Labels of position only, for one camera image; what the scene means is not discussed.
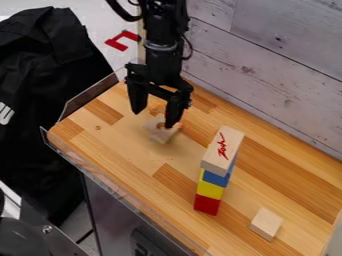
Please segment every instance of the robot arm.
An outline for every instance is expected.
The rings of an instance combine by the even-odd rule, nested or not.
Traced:
[[[191,105],[193,87],[180,76],[184,43],[191,44],[184,34],[189,29],[186,0],[138,0],[141,8],[138,16],[130,15],[116,0],[106,0],[124,20],[144,21],[146,29],[146,65],[129,63],[126,83],[132,111],[140,113],[147,106],[148,95],[152,94],[167,101],[165,127],[171,128],[179,122],[185,109]],[[161,88],[166,85],[176,88],[170,92]]]

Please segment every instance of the wooden tabletop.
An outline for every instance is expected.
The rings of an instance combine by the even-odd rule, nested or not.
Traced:
[[[113,181],[113,189],[122,187],[212,255],[319,255],[342,208],[342,163],[197,86],[193,102],[182,131],[169,144],[157,144],[143,126],[165,103],[150,97],[149,109],[136,116],[120,83],[48,137],[74,162],[84,158],[79,163],[86,171]],[[213,217],[194,211],[193,201],[200,161],[223,124],[246,136]],[[272,242],[248,228],[261,207],[284,218]]]

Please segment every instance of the black bag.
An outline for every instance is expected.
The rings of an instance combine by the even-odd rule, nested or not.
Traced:
[[[50,213],[61,210],[51,195],[75,201],[77,172],[43,143],[39,127],[51,128],[67,100],[112,72],[70,9],[0,22],[0,179]]]

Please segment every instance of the block tower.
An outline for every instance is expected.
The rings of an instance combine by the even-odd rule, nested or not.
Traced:
[[[228,126],[222,126],[216,133],[201,161],[195,210],[217,215],[243,137],[242,132]]]

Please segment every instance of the yellow block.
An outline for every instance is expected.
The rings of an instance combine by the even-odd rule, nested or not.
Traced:
[[[197,194],[209,198],[221,200],[224,188],[203,180],[204,169],[201,169],[201,176],[197,184]]]

